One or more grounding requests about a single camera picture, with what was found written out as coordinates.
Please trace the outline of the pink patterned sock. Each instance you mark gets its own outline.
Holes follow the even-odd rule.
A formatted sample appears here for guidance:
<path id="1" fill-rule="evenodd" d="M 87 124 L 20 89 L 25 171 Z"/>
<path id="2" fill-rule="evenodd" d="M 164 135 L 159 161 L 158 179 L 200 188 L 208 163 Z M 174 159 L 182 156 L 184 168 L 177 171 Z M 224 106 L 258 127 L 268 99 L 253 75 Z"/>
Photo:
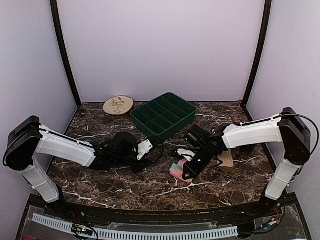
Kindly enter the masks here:
<path id="1" fill-rule="evenodd" d="M 183 179 L 183 170 L 184 170 L 184 164 L 187 162 L 187 160 L 185 158 L 179 160 L 178 163 L 173 163 L 169 172 L 170 172 L 170 175 L 180 181 L 183 181 L 185 183 L 192 183 L 193 179 L 187 179 L 187 180 L 184 180 Z"/>

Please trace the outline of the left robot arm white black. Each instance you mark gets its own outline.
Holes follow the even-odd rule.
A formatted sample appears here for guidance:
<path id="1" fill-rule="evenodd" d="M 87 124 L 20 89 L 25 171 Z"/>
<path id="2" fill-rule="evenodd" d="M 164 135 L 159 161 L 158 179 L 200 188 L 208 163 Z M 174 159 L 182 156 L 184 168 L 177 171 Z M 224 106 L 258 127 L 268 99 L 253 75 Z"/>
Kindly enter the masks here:
<path id="1" fill-rule="evenodd" d="M 129 132 L 119 132 L 112 140 L 93 145 L 57 133 L 41 124 L 37 116 L 30 116 L 9 134 L 3 165 L 19 172 L 58 217 L 67 218 L 71 208 L 38 163 L 36 154 L 65 159 L 95 171 L 107 171 L 120 164 L 139 173 L 148 166 L 145 156 L 153 148 L 150 139 L 139 142 Z"/>

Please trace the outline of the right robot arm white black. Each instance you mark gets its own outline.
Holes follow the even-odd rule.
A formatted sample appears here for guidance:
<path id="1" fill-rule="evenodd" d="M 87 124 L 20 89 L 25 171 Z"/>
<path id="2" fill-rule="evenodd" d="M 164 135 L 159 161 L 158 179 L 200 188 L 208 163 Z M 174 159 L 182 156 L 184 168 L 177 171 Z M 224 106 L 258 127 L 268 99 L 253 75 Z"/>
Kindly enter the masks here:
<path id="1" fill-rule="evenodd" d="M 310 118 L 286 107 L 269 118 L 227 124 L 217 127 L 213 132 L 195 124 L 184 138 L 197 148 L 197 152 L 183 165 L 182 178 L 196 178 L 214 157 L 228 150 L 262 143 L 283 143 L 284 157 L 265 188 L 265 198 L 255 205 L 255 213 L 266 217 L 274 210 L 274 201 L 281 197 L 316 149 L 311 146 L 311 131 L 304 120 L 312 122 Z"/>

